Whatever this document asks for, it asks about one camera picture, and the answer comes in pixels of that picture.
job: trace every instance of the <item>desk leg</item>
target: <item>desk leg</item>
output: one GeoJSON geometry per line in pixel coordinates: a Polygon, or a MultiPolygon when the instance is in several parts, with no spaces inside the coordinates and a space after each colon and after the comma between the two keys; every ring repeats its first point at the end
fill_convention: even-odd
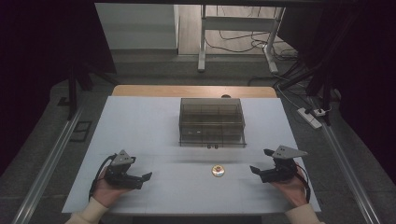
{"type": "Polygon", "coordinates": [[[199,57],[198,57],[198,72],[203,73],[205,71],[205,48],[206,48],[206,43],[205,43],[205,24],[206,24],[206,5],[202,6],[202,11],[201,11],[201,44],[200,44],[200,50],[199,50],[199,57]]]}
{"type": "Polygon", "coordinates": [[[278,70],[277,70],[276,64],[274,62],[274,57],[271,54],[271,49],[274,47],[273,46],[274,40],[275,40],[275,37],[277,34],[277,29],[279,28],[279,24],[282,20],[284,10],[285,10],[285,8],[281,7],[279,9],[279,11],[276,13],[273,28],[272,28],[271,34],[268,38],[268,43],[264,46],[264,54],[265,54],[265,57],[267,58],[268,66],[269,66],[272,74],[278,74],[278,70]]]}

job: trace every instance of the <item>metal rail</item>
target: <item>metal rail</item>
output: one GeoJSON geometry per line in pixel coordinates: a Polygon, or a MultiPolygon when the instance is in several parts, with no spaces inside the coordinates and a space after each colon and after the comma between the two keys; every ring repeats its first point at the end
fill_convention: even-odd
{"type": "Polygon", "coordinates": [[[86,101],[86,96],[81,96],[81,103],[78,106],[78,110],[73,118],[68,120],[64,125],[64,129],[59,135],[58,139],[55,142],[51,152],[49,153],[46,161],[41,167],[40,172],[35,178],[35,182],[32,187],[30,187],[29,192],[27,193],[21,207],[14,217],[12,221],[13,224],[22,224],[28,223],[30,218],[32,217],[35,208],[40,201],[41,196],[43,195],[44,189],[48,185],[50,181],[50,177],[52,176],[53,171],[55,170],[56,165],[58,164],[59,159],[61,158],[64,148],[70,139],[70,136],[76,127],[79,117],[84,109],[86,101]]]}

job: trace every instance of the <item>white desk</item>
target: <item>white desk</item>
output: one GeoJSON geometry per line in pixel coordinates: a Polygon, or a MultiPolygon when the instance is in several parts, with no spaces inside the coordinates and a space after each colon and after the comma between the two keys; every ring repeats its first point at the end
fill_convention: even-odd
{"type": "MultiPolygon", "coordinates": [[[[280,99],[243,98],[241,102],[247,146],[207,149],[178,145],[179,97],[110,96],[63,212],[86,206],[100,164],[122,149],[137,157],[129,175],[153,175],[141,190],[123,195],[112,213],[261,215],[290,209],[276,189],[249,169],[249,165],[274,167],[264,148],[296,147],[280,99]],[[211,174],[215,164],[224,166],[223,177],[211,174]]],[[[296,161],[304,166],[301,159],[296,161]]],[[[320,210],[314,192],[311,203],[320,210]]]]}

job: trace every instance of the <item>forearm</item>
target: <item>forearm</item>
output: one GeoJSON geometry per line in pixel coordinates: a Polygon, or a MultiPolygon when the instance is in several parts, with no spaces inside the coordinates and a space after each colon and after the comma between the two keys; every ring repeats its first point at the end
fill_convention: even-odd
{"type": "Polygon", "coordinates": [[[289,210],[286,216],[291,224],[324,224],[318,220],[310,203],[289,210]]]}
{"type": "Polygon", "coordinates": [[[96,224],[107,210],[108,208],[91,198],[87,207],[81,212],[73,213],[66,224],[96,224]]]}

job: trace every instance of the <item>robotic hand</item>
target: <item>robotic hand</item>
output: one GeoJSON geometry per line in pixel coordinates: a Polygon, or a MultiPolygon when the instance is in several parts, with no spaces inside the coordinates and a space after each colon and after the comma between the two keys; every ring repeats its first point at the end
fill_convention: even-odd
{"type": "Polygon", "coordinates": [[[274,158],[275,168],[262,171],[257,167],[250,166],[251,172],[259,175],[262,183],[284,182],[296,176],[303,182],[306,191],[306,201],[309,202],[311,188],[309,188],[308,182],[298,174],[297,164],[293,159],[295,157],[306,156],[308,153],[285,146],[279,146],[276,151],[265,149],[264,153],[274,158]]]}

